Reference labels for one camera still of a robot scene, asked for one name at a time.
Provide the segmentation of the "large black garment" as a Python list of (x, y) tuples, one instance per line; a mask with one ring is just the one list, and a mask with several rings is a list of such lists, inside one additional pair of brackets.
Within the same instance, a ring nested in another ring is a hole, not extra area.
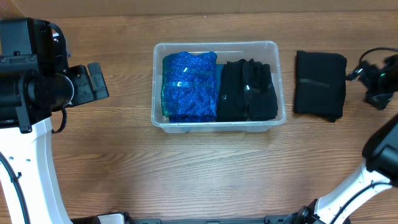
[(297, 51), (294, 113), (334, 123), (343, 116), (347, 59), (341, 54)]

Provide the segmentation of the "blue sequin cloth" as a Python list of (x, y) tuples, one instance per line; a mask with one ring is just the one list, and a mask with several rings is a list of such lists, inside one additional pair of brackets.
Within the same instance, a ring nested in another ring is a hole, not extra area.
[(170, 123), (203, 123), (216, 118), (217, 54), (188, 52), (170, 54), (162, 60), (162, 115)]

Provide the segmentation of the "small black garment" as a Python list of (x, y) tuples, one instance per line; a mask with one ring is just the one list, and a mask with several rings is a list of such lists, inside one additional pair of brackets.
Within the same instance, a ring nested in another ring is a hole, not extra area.
[(221, 72), (221, 85), (217, 107), (217, 122), (246, 121), (243, 98), (242, 68), (246, 62), (227, 62)]

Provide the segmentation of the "blue denim jeans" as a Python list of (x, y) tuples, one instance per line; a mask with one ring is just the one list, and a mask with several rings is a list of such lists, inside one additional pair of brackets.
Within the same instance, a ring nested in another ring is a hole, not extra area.
[(226, 99), (226, 95), (223, 95), (220, 93), (221, 90), (221, 76), (222, 76), (222, 71), (223, 71), (223, 64), (216, 64), (216, 68), (215, 68), (215, 78), (216, 78), (216, 89), (217, 89), (217, 102), (219, 102), (220, 100), (225, 100)]

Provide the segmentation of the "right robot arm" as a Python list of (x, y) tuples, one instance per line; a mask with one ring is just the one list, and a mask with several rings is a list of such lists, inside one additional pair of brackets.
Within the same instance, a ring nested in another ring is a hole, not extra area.
[[(385, 58), (382, 69), (362, 57), (348, 74), (368, 89), (366, 101), (382, 110), (397, 92), (397, 55)], [(284, 223), (349, 223), (349, 216), (378, 193), (397, 187), (397, 117), (377, 130), (362, 151), (359, 167), (328, 195), (290, 214)]]

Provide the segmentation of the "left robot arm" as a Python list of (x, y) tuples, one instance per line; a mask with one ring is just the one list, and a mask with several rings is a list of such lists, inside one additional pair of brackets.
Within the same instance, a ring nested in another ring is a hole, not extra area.
[(52, 113), (109, 95), (98, 63), (68, 65), (49, 21), (1, 21), (1, 188), (13, 223), (70, 223), (52, 158)]

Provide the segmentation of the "clear plastic storage bin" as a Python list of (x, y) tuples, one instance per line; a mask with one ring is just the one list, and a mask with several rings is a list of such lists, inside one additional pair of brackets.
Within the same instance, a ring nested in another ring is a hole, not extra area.
[[(162, 61), (163, 58), (174, 53), (188, 52), (198, 55), (205, 52), (217, 54), (217, 64), (235, 62), (239, 59), (266, 63), (271, 66), (272, 83), (277, 97), (277, 116), (267, 121), (246, 122), (205, 122), (205, 123), (170, 123), (162, 114)], [(153, 79), (152, 79), (152, 109), (151, 121), (166, 133), (195, 133), (218, 131), (246, 131), (264, 132), (281, 125), (286, 120), (284, 90), (279, 60), (279, 48), (271, 40), (250, 42), (163, 42), (153, 49)]]

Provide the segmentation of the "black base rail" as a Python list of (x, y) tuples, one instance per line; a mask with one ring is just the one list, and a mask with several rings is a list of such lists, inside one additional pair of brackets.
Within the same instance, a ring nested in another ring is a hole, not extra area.
[(222, 219), (184, 219), (184, 220), (161, 220), (159, 218), (136, 219), (128, 212), (106, 213), (91, 217), (73, 218), (73, 224), (273, 224), (293, 223), (296, 213), (290, 215), (266, 215), (264, 218), (222, 218)]

